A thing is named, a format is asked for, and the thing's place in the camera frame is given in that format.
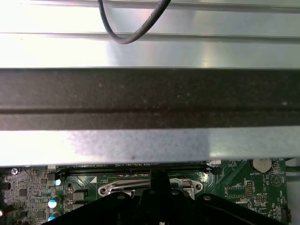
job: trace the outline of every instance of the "surface-mount component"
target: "surface-mount component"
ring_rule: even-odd
[[[25,197],[25,196],[27,196],[27,189],[20,189],[20,190],[19,190],[19,196],[20,196],[20,197]]]
[[[45,212],[43,210],[37,211],[37,218],[44,218],[45,217]]]

